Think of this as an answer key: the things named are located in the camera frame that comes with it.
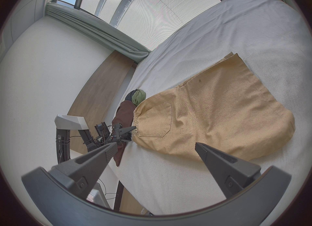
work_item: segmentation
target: wall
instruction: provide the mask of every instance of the wall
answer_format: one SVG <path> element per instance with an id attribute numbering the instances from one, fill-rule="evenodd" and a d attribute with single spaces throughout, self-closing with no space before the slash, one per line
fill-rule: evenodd
<path id="1" fill-rule="evenodd" d="M 43 17 L 45 0 L 19 0 L 0 35 L 0 62 L 11 45 L 34 22 Z"/>
<path id="2" fill-rule="evenodd" d="M 54 118 L 67 114 L 110 53 L 44 17 L 17 38 L 0 63 L 0 166 L 22 204 L 44 224 L 49 222 L 29 197 L 21 176 L 38 166 L 49 170 L 57 164 Z"/>

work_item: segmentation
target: green rolled cloth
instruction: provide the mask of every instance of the green rolled cloth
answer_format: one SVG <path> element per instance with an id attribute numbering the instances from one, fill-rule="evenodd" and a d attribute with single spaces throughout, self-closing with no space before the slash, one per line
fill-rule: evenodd
<path id="1" fill-rule="evenodd" d="M 135 104 L 135 106 L 138 106 L 143 100 L 146 98 L 146 93 L 139 89 L 136 91 L 132 96 L 132 103 Z"/>

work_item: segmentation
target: curtain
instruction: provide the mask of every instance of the curtain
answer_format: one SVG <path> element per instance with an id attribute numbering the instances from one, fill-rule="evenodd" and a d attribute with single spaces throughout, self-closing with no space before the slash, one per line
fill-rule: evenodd
<path id="1" fill-rule="evenodd" d="M 146 47 L 101 19 L 54 2 L 46 5 L 46 15 L 52 16 L 88 34 L 95 40 L 134 60 L 142 61 L 151 52 Z"/>

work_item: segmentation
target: khaki pants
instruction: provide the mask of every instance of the khaki pants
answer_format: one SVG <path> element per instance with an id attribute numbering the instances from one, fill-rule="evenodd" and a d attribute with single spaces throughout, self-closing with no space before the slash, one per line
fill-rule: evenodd
<path id="1" fill-rule="evenodd" d="M 138 145 L 196 161 L 196 142 L 250 160 L 280 149 L 295 131 L 292 112 L 233 53 L 144 100 L 133 124 Z"/>

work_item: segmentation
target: pocket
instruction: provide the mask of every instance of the pocket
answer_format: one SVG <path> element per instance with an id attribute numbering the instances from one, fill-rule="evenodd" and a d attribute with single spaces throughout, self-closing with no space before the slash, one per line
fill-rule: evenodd
<path id="1" fill-rule="evenodd" d="M 172 108 L 168 102 L 152 107 L 138 118 L 139 137 L 163 137 L 171 128 Z"/>

